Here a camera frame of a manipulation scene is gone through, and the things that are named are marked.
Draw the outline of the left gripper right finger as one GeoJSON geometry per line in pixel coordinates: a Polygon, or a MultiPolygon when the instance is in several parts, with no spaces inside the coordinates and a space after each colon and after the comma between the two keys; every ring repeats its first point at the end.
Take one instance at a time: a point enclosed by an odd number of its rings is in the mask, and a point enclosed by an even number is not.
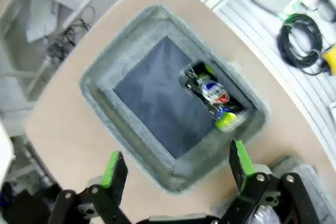
{"type": "Polygon", "coordinates": [[[319,223],[309,194],[297,173],[281,177],[255,170],[242,141],[232,140],[229,164],[238,196],[228,207],[228,223],[248,223],[262,206],[280,223],[319,223]]]}

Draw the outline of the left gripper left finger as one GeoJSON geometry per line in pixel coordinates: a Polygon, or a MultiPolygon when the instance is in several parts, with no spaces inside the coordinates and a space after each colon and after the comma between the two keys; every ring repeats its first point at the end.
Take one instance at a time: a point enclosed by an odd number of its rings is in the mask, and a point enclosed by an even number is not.
{"type": "Polygon", "coordinates": [[[79,194],[69,189],[58,194],[52,209],[52,223],[89,223],[96,217],[104,223],[128,223],[120,209],[127,175],[122,153],[113,152],[98,183],[79,194]]]}

